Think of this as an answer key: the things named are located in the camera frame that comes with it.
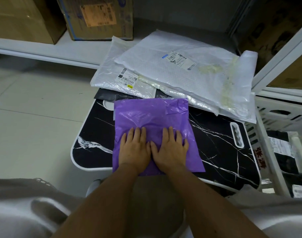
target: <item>cardboard box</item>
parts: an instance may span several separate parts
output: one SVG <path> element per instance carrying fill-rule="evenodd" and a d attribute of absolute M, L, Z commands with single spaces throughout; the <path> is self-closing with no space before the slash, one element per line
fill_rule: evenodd
<path fill-rule="evenodd" d="M 0 38 L 55 44 L 65 30 L 56 0 L 0 0 Z"/>
<path fill-rule="evenodd" d="M 302 55 L 269 83 L 268 86 L 302 89 Z"/>
<path fill-rule="evenodd" d="M 132 0 L 58 0 L 72 40 L 133 38 Z"/>
<path fill-rule="evenodd" d="M 238 48 L 258 52 L 259 72 L 301 27 L 302 0 L 268 0 Z"/>

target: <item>black marble table top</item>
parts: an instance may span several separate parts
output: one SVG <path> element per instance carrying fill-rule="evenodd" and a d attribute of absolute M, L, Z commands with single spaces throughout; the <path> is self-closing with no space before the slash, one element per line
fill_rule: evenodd
<path fill-rule="evenodd" d="M 260 172 L 243 123 L 193 107 L 189 107 L 189 121 L 206 170 L 194 173 L 197 177 L 231 191 L 244 184 L 258 188 Z M 231 122 L 239 125 L 243 148 L 235 145 Z M 88 171 L 111 170 L 114 138 L 113 111 L 95 100 L 71 150 L 74 164 Z"/>

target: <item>purple package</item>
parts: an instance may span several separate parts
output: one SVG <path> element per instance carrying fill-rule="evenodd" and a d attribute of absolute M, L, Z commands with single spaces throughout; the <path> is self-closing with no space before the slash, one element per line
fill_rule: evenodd
<path fill-rule="evenodd" d="M 202 160 L 198 153 L 192 127 L 188 121 L 188 100 L 181 99 L 127 99 L 118 100 L 114 104 L 115 112 L 115 147 L 112 156 L 113 172 L 118 168 L 120 140 L 130 128 L 145 127 L 147 142 L 153 141 L 158 150 L 162 143 L 163 128 L 173 127 L 174 133 L 179 130 L 183 140 L 187 138 L 189 149 L 186 154 L 186 167 L 191 172 L 205 172 Z M 148 167 L 141 176 L 163 174 L 151 159 Z"/>

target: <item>tile floor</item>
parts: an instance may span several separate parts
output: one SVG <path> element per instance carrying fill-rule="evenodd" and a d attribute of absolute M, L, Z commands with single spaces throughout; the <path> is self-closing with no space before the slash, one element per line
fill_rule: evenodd
<path fill-rule="evenodd" d="M 110 172 L 76 168 L 70 149 L 97 88 L 95 70 L 0 55 L 0 178 L 42 178 L 85 196 Z"/>

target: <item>person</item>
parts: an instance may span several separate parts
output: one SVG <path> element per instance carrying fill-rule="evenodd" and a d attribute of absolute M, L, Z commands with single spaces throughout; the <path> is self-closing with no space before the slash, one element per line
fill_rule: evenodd
<path fill-rule="evenodd" d="M 151 154 L 184 200 L 186 220 L 196 237 L 267 237 L 238 208 L 185 167 L 188 142 L 163 129 L 161 148 L 146 143 L 146 129 L 130 129 L 121 139 L 119 167 L 73 212 L 52 238 L 123 237 L 133 184 Z"/>

